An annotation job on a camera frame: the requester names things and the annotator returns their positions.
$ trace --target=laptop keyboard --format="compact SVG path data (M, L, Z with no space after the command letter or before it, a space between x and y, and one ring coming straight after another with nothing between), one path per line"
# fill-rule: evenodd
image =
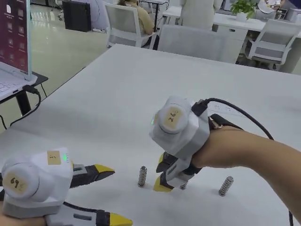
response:
M19 85L18 82L9 82L9 81L1 81L0 80L0 93L5 92L9 89L16 88Z

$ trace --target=number label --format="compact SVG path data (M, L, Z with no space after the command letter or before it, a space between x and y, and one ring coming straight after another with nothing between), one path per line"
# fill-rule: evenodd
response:
M27 183L18 177L15 173L8 173L3 179L3 186L9 188L18 194L23 194L27 189Z
M170 107L165 117L164 124L171 129L175 129L181 116L182 111L179 108Z
M61 165L60 151L47 151L48 165Z

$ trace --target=green plant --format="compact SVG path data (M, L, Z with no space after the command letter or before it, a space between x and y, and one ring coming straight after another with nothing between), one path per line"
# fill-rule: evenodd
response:
M250 18L255 12L255 3L252 0L238 0L232 4L231 12L237 13L247 13L246 18Z

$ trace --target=metal spring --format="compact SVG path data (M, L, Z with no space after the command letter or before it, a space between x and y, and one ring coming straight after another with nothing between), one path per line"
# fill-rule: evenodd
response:
M185 189L187 188L187 184L188 184L188 182L185 183L185 184L183 184L183 185L181 185L181 186L180 186L180 189L181 189L181 190L185 190Z
M144 187L145 186L146 174L147 174L147 168L145 166L142 166L140 168L139 179L138 179L138 186L139 187Z
M218 191L218 194L220 194L220 196L224 197L227 193L227 191L229 190L229 188L231 187L231 185L233 184L233 177L229 176L225 179L223 185L221 186L220 190Z

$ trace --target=potted plant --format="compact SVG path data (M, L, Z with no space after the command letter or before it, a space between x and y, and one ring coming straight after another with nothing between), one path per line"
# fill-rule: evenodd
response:
M238 21L247 21L255 12L255 3L252 0L238 0L232 4L231 12L237 15Z

